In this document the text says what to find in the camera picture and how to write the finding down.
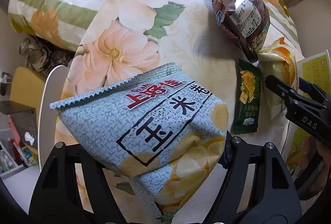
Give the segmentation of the person's right hand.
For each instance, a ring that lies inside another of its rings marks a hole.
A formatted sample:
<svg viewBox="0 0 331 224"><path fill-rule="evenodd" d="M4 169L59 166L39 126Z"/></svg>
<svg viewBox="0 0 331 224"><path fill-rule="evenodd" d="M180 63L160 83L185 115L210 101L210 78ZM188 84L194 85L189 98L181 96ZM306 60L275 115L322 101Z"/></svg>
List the person's right hand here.
<svg viewBox="0 0 331 224"><path fill-rule="evenodd" d="M330 147L311 136L303 141L300 152L295 187L299 200L308 200L322 191L330 179Z"/></svg>

